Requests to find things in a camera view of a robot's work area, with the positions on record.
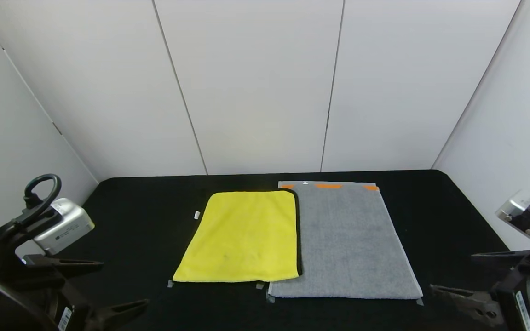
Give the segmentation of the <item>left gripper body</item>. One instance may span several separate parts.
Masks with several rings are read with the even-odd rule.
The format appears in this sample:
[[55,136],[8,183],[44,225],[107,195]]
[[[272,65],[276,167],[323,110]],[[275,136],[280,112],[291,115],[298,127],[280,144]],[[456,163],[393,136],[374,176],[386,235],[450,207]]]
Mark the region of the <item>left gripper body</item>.
[[[0,267],[0,282],[38,306],[58,331],[83,331],[92,313],[92,304],[70,283],[72,278],[58,272],[30,272],[25,264]],[[43,329],[19,304],[0,295],[0,331]]]

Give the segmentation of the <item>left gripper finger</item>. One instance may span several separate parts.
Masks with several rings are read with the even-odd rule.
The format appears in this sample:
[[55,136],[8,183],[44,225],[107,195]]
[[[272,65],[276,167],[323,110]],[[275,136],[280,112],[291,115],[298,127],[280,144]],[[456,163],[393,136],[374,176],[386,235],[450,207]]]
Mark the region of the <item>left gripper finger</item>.
[[88,318],[89,331],[116,331],[141,316],[148,308],[148,299],[96,308]]
[[89,273],[99,272],[104,267],[103,262],[54,258],[42,254],[25,255],[23,256],[23,261],[30,272],[58,272],[66,278],[79,277]]

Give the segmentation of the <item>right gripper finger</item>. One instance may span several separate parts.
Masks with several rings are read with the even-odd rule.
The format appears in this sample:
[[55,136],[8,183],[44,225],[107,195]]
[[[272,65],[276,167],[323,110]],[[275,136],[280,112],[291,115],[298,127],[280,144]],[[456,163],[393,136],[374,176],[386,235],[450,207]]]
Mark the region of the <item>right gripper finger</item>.
[[471,261],[486,268],[512,269],[517,266],[529,253],[530,250],[478,253],[471,255]]
[[485,291],[467,291],[441,285],[430,285],[434,296],[454,304],[455,307],[471,318],[490,327],[504,325],[499,303]]

